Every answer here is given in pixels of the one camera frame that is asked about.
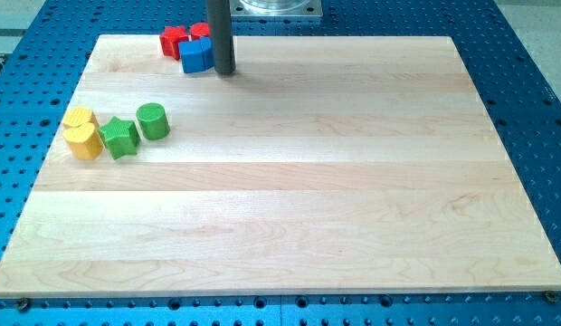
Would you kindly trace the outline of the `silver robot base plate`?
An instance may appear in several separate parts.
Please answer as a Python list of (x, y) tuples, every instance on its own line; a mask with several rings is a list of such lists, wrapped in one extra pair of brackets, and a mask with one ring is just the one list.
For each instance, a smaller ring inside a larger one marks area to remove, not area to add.
[(319, 18), (323, 15), (321, 0), (230, 0), (235, 18), (288, 17)]

